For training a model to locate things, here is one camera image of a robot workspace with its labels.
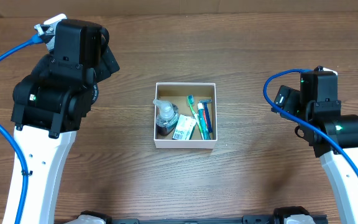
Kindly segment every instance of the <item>cable clip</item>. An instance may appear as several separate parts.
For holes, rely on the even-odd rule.
[[[23,176],[25,176],[25,175],[27,175],[27,176],[31,176],[32,175],[32,170],[28,173],[28,172],[26,172],[25,170],[22,170],[22,175]]]

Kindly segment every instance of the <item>wooden table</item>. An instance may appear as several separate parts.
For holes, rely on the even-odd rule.
[[[324,65],[339,72],[343,114],[358,114],[358,12],[79,17],[110,32],[121,71],[99,84],[68,155],[56,220],[94,210],[114,218],[212,218],[271,214],[301,205],[339,216],[328,178],[296,124],[270,112],[269,76]],[[44,18],[0,19],[0,55]],[[12,91],[46,54],[28,47],[0,63],[0,123],[12,131]],[[156,82],[216,83],[214,150],[156,149]],[[297,74],[274,81],[299,88]],[[0,135],[0,222],[13,151]]]

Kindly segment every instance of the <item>open box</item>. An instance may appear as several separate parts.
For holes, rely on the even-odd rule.
[[[178,106],[178,113],[193,116],[186,102],[186,96],[193,95],[195,105],[193,109],[197,111],[199,100],[212,99],[208,103],[209,117],[212,123],[213,133],[211,140],[202,140],[198,125],[195,126],[193,136],[190,140],[173,140],[172,131],[167,136],[161,136],[157,132],[155,119],[158,115],[158,108],[154,108],[154,143],[157,148],[190,148],[190,149],[213,149],[218,140],[218,129],[216,125],[216,87],[214,83],[157,83],[155,86],[155,98],[167,100]]]

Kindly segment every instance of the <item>clear plastic bottle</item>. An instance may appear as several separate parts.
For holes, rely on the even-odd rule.
[[[167,136],[175,129],[178,123],[178,107],[169,101],[153,100],[153,103],[159,110],[155,119],[157,131],[162,136]]]

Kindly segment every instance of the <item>small package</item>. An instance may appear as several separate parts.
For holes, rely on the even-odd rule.
[[[174,140],[190,140],[197,121],[191,116],[180,115],[177,128],[173,133]]]

